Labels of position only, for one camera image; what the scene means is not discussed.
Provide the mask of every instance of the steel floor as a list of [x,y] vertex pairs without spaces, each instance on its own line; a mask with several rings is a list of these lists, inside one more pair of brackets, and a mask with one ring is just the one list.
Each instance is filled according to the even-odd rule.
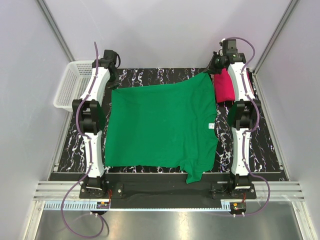
[[[248,212],[261,206],[248,202]],[[95,235],[101,222],[94,216],[77,217],[87,211],[65,211],[67,222],[74,231],[83,235]],[[103,215],[108,231],[95,238],[109,240],[302,240],[293,206],[290,202],[270,202],[258,215],[225,217],[225,212],[134,212],[109,211]],[[64,229],[61,213],[44,210],[36,240],[81,239]]]

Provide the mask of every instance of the metal base plate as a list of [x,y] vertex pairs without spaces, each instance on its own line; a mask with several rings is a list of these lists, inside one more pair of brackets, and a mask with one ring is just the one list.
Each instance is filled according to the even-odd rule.
[[[244,198],[244,193],[240,191],[234,190],[233,192],[230,192],[225,190],[228,187],[227,183],[212,183],[211,184],[211,190],[216,190],[212,191],[212,198],[216,200],[225,200],[225,199],[239,199],[242,200]],[[256,189],[253,184],[251,184],[250,189],[245,192],[245,198],[246,199],[257,199],[256,195]]]
[[[120,182],[110,182],[107,185],[108,189],[112,191],[112,199],[121,199],[124,191],[124,185]],[[80,199],[107,199],[108,192],[103,192],[99,189],[84,188],[81,186]]]

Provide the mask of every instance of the black marble surface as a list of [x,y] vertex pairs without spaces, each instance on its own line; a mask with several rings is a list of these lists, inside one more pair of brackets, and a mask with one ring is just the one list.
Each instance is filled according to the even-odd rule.
[[[158,84],[173,84],[187,80],[202,72],[199,68],[139,68],[119,69],[119,88],[140,87]],[[107,124],[102,133],[102,156],[105,155],[105,140],[111,114],[111,90],[106,89],[102,108],[106,114]],[[232,102],[217,104],[215,132],[218,138],[215,162],[212,173],[228,173],[233,161],[233,136],[227,124],[228,111]],[[75,119],[70,122],[65,139],[58,172],[83,173],[86,169],[85,144],[76,129]],[[270,137],[264,114],[260,113],[258,129],[252,133],[249,154],[250,169],[253,172],[280,172],[275,149]],[[181,173],[180,169],[154,166],[106,167],[107,173]]]

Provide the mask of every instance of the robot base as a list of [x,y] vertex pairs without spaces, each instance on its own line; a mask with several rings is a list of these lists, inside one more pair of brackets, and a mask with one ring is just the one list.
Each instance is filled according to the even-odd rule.
[[256,189],[253,184],[249,189],[231,189],[228,183],[213,183],[211,184],[212,198],[215,200],[224,199],[244,199],[244,194],[246,199],[257,199]]
[[[95,182],[99,181],[99,178],[89,178]],[[121,199],[123,195],[124,185],[119,182],[107,182],[105,178],[100,179],[100,187],[89,187],[89,182],[83,181],[81,185],[79,198],[80,199],[108,199],[110,198],[108,190],[111,190],[112,199]]]

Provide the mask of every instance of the white enclosure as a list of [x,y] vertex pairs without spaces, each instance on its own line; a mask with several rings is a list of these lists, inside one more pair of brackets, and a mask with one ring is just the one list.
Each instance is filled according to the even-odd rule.
[[[317,188],[320,2],[299,1],[278,36],[275,30],[280,29],[277,26],[292,2],[296,1],[3,1],[0,7],[0,239],[21,238],[39,181],[44,181],[41,183],[44,194],[48,189],[46,196],[51,197],[51,190],[61,190],[59,184],[50,186],[52,181],[46,181],[46,177],[58,152],[57,145],[64,143],[62,132],[68,131],[65,119],[70,120],[72,115],[66,118],[67,112],[53,104],[68,60],[91,61],[95,57],[96,41],[100,55],[104,49],[119,53],[121,68],[205,68],[212,52],[220,48],[221,39],[227,37],[242,37],[255,46],[251,69],[266,55],[265,49],[271,48],[257,73],[257,88],[263,92],[263,104],[269,110],[290,180],[297,181],[282,186],[272,180],[271,201],[283,201],[287,195],[277,194],[282,191],[286,194],[286,184],[289,185],[292,191],[288,201],[296,201],[292,211],[301,234],[307,239],[305,236],[310,234],[303,232],[301,226],[307,226],[304,229],[311,232],[312,228],[308,227],[312,224],[308,223],[304,194],[320,235]],[[45,12],[38,3],[49,11]],[[275,35],[278,38],[274,45],[269,44]],[[237,41],[237,46],[247,59],[251,56],[252,51],[245,43]],[[257,192],[260,191],[259,201],[265,201],[265,183],[254,184]],[[80,187],[73,190],[74,199]],[[33,206],[43,210],[45,201],[35,200]],[[30,215],[30,219],[35,219],[34,214]]]
[[300,1],[258,72],[290,177],[320,234],[320,2]]
[[51,167],[65,111],[53,99],[67,59],[33,0],[0,7],[0,238],[19,239]]
[[122,68],[204,68],[221,39],[236,36],[255,46],[254,67],[290,0],[46,2],[75,60],[92,59],[96,41],[122,56]]

